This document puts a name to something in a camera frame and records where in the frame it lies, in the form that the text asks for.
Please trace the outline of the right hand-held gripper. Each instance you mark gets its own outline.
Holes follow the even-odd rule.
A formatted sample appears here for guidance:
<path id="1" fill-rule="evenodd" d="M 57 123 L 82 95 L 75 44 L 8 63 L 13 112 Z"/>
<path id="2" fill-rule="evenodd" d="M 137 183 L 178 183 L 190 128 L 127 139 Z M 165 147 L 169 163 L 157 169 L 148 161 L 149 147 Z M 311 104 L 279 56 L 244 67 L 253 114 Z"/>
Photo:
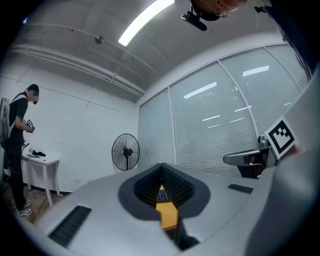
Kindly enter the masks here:
<path id="1" fill-rule="evenodd" d="M 267 167 L 277 166 L 280 161 L 300 152 L 297 136 L 284 116 L 281 116 L 258 138 L 262 149 L 269 149 Z M 262 151 L 255 149 L 227 154 L 223 162 L 227 165 L 237 166 L 241 176 L 248 179 L 257 179 L 263 171 L 263 166 L 255 163 Z"/>

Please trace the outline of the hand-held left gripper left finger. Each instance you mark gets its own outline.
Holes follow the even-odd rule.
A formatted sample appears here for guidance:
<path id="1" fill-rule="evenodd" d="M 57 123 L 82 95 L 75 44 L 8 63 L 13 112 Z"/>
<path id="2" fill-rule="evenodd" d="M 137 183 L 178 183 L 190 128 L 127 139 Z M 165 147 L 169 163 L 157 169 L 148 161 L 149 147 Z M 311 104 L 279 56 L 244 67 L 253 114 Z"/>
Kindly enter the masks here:
<path id="1" fill-rule="evenodd" d="M 22 217 L 18 224 L 46 256 L 176 256 L 180 250 L 160 220 L 139 220 L 119 201 L 121 184 L 142 171 L 134 168 L 90 181 L 51 207 L 37 224 Z M 62 246 L 49 235 L 77 206 L 90 213 L 70 243 Z"/>

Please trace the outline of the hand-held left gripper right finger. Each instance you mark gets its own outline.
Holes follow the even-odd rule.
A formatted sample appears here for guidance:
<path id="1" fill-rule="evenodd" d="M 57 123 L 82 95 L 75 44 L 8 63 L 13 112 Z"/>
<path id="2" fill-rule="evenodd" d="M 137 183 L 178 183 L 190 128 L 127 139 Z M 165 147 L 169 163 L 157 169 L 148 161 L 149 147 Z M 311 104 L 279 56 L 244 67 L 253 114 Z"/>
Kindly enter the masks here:
<path id="1" fill-rule="evenodd" d="M 270 192 L 274 168 L 259 179 L 201 172 L 163 163 L 174 188 L 178 231 L 161 256 L 246 256 L 250 235 Z"/>

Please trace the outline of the white window blinds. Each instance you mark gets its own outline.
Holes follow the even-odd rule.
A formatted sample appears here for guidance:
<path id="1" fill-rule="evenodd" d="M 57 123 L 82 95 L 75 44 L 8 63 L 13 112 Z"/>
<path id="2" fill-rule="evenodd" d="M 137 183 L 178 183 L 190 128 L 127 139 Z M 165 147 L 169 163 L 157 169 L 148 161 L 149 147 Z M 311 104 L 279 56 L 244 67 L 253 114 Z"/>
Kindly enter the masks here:
<path id="1" fill-rule="evenodd" d="M 219 59 L 139 108 L 140 166 L 172 163 L 239 176 L 223 157 L 257 148 L 308 82 L 293 50 L 263 46 Z"/>

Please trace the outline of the black standing fan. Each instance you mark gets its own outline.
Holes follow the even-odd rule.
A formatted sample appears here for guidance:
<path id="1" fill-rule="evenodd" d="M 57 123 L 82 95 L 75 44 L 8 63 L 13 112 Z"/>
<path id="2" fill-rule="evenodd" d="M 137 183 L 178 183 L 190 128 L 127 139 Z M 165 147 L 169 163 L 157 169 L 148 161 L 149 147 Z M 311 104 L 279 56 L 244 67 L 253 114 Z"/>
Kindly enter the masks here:
<path id="1" fill-rule="evenodd" d="M 140 158 L 140 146 L 138 140 L 129 133 L 119 135 L 111 149 L 113 164 L 121 171 L 133 169 Z"/>

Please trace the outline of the white table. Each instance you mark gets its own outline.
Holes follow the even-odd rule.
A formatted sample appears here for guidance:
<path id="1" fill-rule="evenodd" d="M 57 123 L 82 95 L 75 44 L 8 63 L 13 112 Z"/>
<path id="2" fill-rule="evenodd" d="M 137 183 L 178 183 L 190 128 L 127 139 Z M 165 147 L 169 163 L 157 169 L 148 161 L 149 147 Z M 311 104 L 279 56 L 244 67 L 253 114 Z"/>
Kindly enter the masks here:
<path id="1" fill-rule="evenodd" d="M 39 166 L 42 168 L 43 184 L 44 184 L 44 189 L 47 196 L 47 201 L 49 203 L 49 206 L 52 207 L 54 204 L 51 196 L 51 191 L 49 188 L 48 168 L 50 166 L 54 166 L 55 191 L 57 196 L 60 197 L 61 192 L 60 192 L 59 178 L 58 178 L 58 167 L 59 167 L 60 159 L 55 156 L 48 156 L 48 157 L 40 156 L 39 158 L 37 158 L 37 156 L 31 157 L 31 156 L 28 156 L 27 154 L 23 154 L 22 159 L 26 161 L 27 187 L 29 190 L 32 189 L 31 178 L 30 178 L 30 171 L 31 171 L 32 165 Z"/>

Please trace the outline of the white ceiling pipe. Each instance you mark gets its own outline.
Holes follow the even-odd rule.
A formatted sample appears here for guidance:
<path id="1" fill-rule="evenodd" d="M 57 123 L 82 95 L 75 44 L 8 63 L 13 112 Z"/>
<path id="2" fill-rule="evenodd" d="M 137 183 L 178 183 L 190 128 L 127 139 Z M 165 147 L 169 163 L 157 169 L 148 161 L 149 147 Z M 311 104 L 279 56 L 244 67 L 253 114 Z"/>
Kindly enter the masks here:
<path id="1" fill-rule="evenodd" d="M 86 73 L 98 79 L 107 81 L 137 97 L 142 97 L 146 93 L 145 90 L 119 76 L 117 73 L 67 53 L 30 44 L 14 44 L 9 47 L 8 51 L 35 57 Z"/>

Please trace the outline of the person's navy white shirt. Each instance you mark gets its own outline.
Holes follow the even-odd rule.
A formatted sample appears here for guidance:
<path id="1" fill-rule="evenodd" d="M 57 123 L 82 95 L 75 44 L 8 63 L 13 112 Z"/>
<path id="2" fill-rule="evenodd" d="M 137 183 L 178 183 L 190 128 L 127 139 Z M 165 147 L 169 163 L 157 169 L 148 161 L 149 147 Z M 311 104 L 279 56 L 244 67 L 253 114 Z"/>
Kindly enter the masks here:
<path id="1" fill-rule="evenodd" d="M 263 5 L 311 79 L 320 65 L 320 0 L 263 0 Z"/>

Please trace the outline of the long ceiling light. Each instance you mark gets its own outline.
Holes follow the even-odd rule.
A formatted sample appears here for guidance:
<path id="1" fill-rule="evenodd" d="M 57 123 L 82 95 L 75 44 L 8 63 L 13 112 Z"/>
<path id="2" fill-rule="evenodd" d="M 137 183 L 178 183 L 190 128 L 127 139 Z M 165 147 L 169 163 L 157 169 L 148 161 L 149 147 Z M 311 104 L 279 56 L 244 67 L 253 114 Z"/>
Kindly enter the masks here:
<path id="1" fill-rule="evenodd" d="M 157 14 L 164 9 L 174 4 L 175 0 L 156 0 L 150 4 L 145 10 L 143 10 L 126 28 L 118 42 L 127 46 L 130 41 L 136 36 L 136 34 Z"/>

